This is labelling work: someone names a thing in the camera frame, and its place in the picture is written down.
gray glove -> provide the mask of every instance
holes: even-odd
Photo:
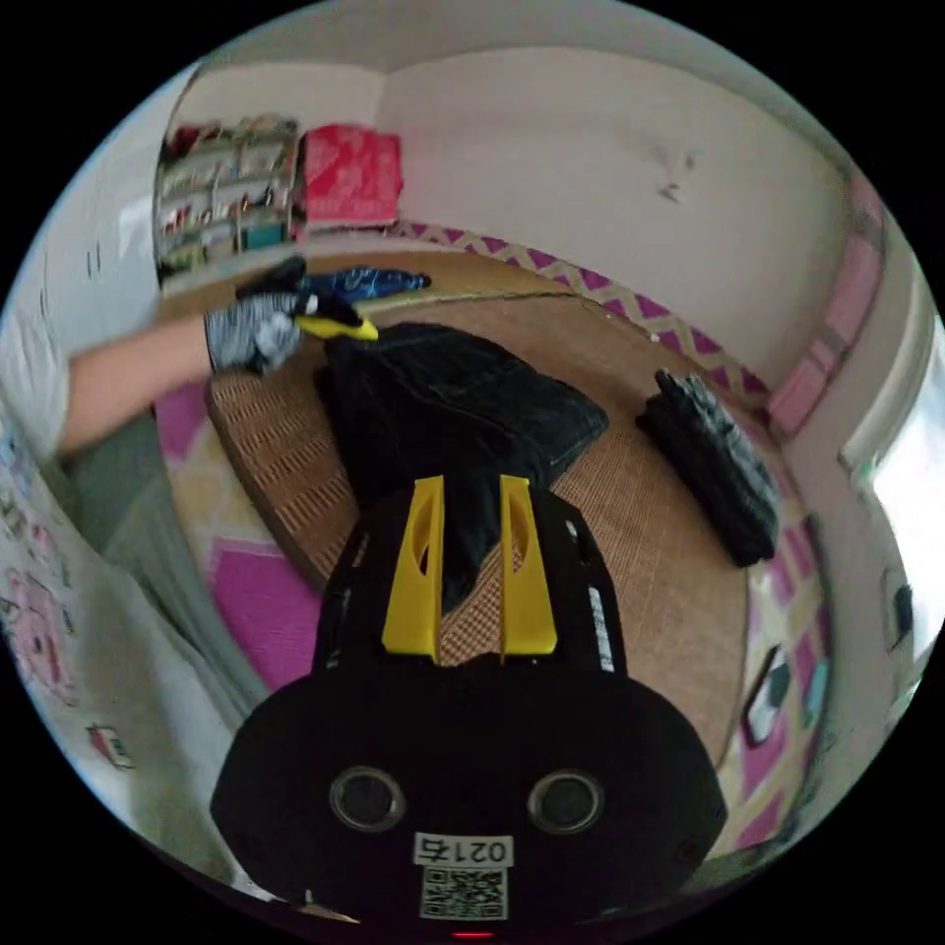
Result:
[[[208,312],[204,328],[214,373],[242,367],[268,374],[282,366],[302,340],[292,315],[311,307],[307,295],[273,292]]]

window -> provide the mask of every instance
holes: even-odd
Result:
[[[945,621],[945,331],[940,319],[913,409],[870,484],[913,588],[913,654],[918,658]]]

round mat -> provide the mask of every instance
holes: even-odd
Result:
[[[740,708],[746,653],[746,572],[736,568],[695,499],[634,419],[657,392],[659,368],[698,370],[625,319],[577,296],[439,301],[392,310],[491,339],[603,407],[609,429],[554,486],[581,509],[610,570],[629,673],[669,699],[715,761]],[[267,378],[233,374],[208,406],[234,470],[285,554],[323,588],[357,509],[315,392],[324,361],[309,344]],[[443,620],[443,662],[499,647],[499,550]]]

qr code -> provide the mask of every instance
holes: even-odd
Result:
[[[421,918],[508,918],[505,869],[423,870]]]

gray pants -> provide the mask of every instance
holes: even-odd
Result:
[[[180,529],[153,415],[80,454],[67,476],[69,495],[49,484],[85,540],[135,578],[248,716],[269,688],[230,636]]]

